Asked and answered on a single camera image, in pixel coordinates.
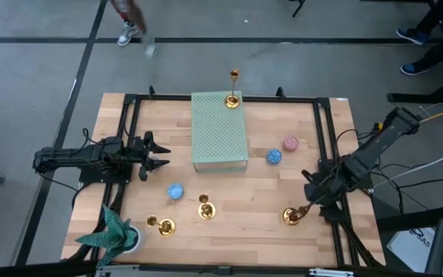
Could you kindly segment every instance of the white pot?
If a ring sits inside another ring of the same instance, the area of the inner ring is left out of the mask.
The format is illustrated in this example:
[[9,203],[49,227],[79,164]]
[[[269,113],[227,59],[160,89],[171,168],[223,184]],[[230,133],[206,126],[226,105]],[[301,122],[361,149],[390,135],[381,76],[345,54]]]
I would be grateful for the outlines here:
[[136,233],[138,234],[138,242],[136,243],[135,247],[131,248],[128,251],[124,251],[123,253],[125,253],[125,254],[137,252],[140,248],[143,247],[144,242],[145,242],[145,233],[143,231],[139,230],[134,225],[130,225],[129,227],[133,228],[136,231]]

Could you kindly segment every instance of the white paper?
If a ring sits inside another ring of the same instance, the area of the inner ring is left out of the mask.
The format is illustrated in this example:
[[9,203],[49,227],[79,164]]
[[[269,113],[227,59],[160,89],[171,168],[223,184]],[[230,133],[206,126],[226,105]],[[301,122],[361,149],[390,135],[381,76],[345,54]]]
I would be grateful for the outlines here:
[[432,228],[397,232],[388,243],[388,249],[414,272],[425,272],[434,236]]

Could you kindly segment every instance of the wooden tabletop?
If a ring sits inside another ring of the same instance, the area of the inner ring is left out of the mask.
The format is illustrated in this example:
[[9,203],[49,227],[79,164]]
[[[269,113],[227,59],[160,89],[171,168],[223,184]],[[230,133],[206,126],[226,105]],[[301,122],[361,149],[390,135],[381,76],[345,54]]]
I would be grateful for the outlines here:
[[[104,94],[98,112],[93,139],[115,135],[124,94]],[[245,102],[245,121],[249,161],[245,172],[196,173],[191,162],[191,103],[189,101],[142,101],[136,135],[153,131],[155,141],[172,153],[156,155],[170,163],[138,178],[134,167],[131,183],[125,190],[121,217],[146,233],[144,248],[134,254],[122,254],[116,262],[165,263],[191,265],[267,265],[334,266],[335,247],[331,226],[311,209],[297,225],[286,225],[281,218],[287,207],[305,205],[305,179],[302,169],[317,170],[318,140],[312,105],[302,103]],[[331,99],[331,111],[337,134],[354,128],[348,100]],[[132,108],[129,109],[130,120]],[[279,165],[265,160],[271,148],[281,149],[286,135],[299,140],[295,152],[282,152]],[[331,147],[325,133],[328,154]],[[341,155],[353,152],[358,143],[348,132],[338,143]],[[185,187],[177,202],[167,196],[167,187],[180,182]],[[75,239],[96,226],[104,184],[93,184],[76,199],[75,208],[62,251],[62,258],[78,249]],[[211,220],[198,215],[198,197],[209,195],[216,207]],[[354,230],[379,261],[384,256],[370,199],[361,191],[348,193]],[[145,223],[150,215],[173,219],[177,230],[163,238],[157,228]],[[345,261],[349,263],[348,244],[341,231]]]

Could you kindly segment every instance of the blue ball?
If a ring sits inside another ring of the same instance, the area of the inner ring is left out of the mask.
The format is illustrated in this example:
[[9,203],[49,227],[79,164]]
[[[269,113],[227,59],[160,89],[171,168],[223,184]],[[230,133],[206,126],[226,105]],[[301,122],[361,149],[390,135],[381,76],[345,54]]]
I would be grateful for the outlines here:
[[179,200],[184,195],[184,188],[179,183],[173,183],[168,187],[167,194],[171,199]]
[[271,165],[277,165],[281,161],[281,152],[277,149],[271,149],[268,151],[266,159]]

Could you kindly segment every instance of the perforated green box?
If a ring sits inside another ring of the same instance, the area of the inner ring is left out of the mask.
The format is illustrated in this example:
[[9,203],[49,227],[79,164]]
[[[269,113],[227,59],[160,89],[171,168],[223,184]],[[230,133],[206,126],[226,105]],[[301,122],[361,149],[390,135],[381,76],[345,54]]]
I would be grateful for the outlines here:
[[244,103],[227,108],[231,92],[193,92],[192,164],[197,172],[244,171],[248,163]]

